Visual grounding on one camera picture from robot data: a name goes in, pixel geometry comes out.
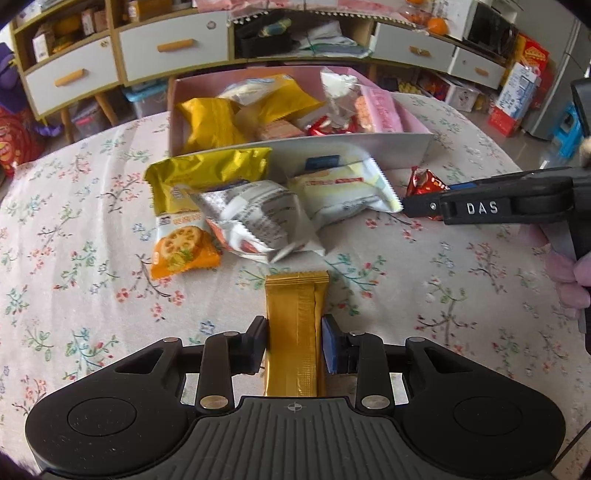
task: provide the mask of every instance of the refrigerator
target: refrigerator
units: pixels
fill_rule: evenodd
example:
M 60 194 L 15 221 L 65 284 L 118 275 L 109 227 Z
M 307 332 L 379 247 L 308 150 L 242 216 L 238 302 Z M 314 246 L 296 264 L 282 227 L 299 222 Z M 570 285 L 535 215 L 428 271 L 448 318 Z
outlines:
M 589 67 L 591 32 L 556 0 L 518 2 L 524 13 L 519 15 L 517 27 L 547 49 L 556 63 L 554 83 L 544 103 L 526 115 L 521 128 L 534 137 L 550 140 L 573 99 L 571 82 L 583 78 Z

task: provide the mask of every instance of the wooden cabinet leg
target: wooden cabinet leg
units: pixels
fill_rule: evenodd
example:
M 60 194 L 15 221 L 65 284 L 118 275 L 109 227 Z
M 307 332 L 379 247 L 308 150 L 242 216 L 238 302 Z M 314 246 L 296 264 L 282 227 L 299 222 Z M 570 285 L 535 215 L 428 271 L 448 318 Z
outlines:
M 64 124 L 64 132 L 66 133 L 66 141 L 72 145 L 74 143 L 74 127 L 72 125 L 72 119 L 70 118 L 70 111 L 68 107 L 64 107 L 60 110 L 61 123 Z
M 97 103 L 100 105 L 100 107 L 102 108 L 102 110 L 104 111 L 106 117 L 109 119 L 111 126 L 116 127 L 117 125 L 119 125 L 119 119 L 117 118 L 117 115 L 116 115 L 115 111 L 113 110 L 113 107 L 111 107 L 111 104 L 107 100 L 107 97 L 105 96 L 105 94 L 104 93 L 97 93 L 95 95 L 95 99 L 96 99 Z

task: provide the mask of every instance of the white snack package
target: white snack package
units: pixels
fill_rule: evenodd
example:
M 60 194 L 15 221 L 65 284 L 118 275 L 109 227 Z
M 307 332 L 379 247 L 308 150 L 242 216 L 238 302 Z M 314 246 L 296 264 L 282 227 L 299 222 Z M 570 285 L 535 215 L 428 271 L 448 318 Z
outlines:
M 296 192 L 316 230 L 367 208 L 398 213 L 402 203 L 373 158 L 296 177 Z
M 224 248 L 262 263 L 324 248 L 297 195 L 270 180 L 199 195 L 208 224 Z
M 341 75 L 326 67 L 320 72 L 320 78 L 330 106 L 328 117 L 335 125 L 344 127 L 357 113 L 355 100 L 360 92 L 359 80 L 354 75 Z
M 259 101 L 283 85 L 275 77 L 246 79 L 229 85 L 217 98 L 234 100 L 242 106 L 248 106 Z

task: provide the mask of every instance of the gold wrapper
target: gold wrapper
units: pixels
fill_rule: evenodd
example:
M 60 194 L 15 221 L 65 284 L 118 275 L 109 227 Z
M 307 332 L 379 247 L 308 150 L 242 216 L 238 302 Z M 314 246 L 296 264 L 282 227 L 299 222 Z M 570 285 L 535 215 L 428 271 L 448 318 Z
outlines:
M 324 395 L 320 319 L 328 286 L 326 271 L 267 277 L 267 397 Z

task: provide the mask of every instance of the floor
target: floor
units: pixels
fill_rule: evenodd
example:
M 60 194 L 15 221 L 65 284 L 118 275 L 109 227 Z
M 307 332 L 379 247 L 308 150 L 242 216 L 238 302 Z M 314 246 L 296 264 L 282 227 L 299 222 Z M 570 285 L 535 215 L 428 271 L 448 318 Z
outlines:
M 488 116 L 480 112 L 466 115 L 478 128 L 491 137 L 509 155 L 521 170 L 537 170 L 544 160 L 552 160 L 556 148 L 548 141 L 539 140 L 521 130 L 513 137 L 503 136 L 488 125 Z M 578 162 L 577 155 L 569 164 Z

